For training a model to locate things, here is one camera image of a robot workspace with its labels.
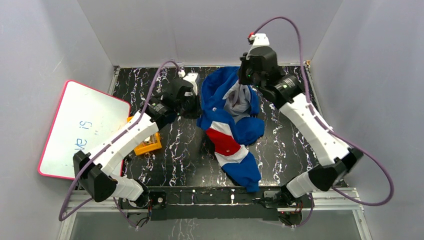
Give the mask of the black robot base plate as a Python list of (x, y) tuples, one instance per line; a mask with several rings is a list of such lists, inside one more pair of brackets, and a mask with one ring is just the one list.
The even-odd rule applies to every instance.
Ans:
[(177, 219), (259, 219), (297, 227), (310, 217), (314, 203), (309, 195), (291, 198), (280, 186), (149, 187), (148, 202), (138, 207), (120, 198), (118, 206), (137, 226), (149, 221)]

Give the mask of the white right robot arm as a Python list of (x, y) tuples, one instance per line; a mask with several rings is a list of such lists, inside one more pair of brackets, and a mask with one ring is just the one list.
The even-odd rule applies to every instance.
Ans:
[(306, 139), (318, 160), (318, 165), (283, 185), (276, 199), (288, 207), (295, 207), (306, 194), (328, 191), (364, 154), (331, 135), (316, 121), (319, 115), (311, 113), (304, 87), (296, 76), (283, 74), (277, 64), (277, 54), (271, 47), (256, 47), (243, 53), (240, 61), (237, 73), (240, 83), (255, 86), (286, 116)]

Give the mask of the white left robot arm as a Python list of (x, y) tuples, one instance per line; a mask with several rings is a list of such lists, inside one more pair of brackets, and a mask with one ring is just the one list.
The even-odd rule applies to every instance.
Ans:
[(147, 206), (149, 189), (139, 180), (115, 175), (114, 169), (146, 138), (172, 124), (177, 117), (200, 117), (199, 78), (198, 73), (188, 73), (172, 80), (148, 101), (146, 110), (138, 111), (107, 141), (88, 153), (79, 150), (74, 154), (75, 179), (95, 202), (114, 197), (127, 199), (137, 208)]

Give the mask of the blue red white jacket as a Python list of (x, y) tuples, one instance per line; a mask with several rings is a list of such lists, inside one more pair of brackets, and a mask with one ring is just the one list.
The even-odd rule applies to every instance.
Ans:
[(214, 144), (221, 169), (248, 193), (254, 193), (259, 191), (261, 173), (248, 146), (264, 135), (265, 123), (257, 118), (257, 93), (239, 82), (238, 70), (236, 66), (221, 67), (204, 79), (202, 113), (196, 124)]

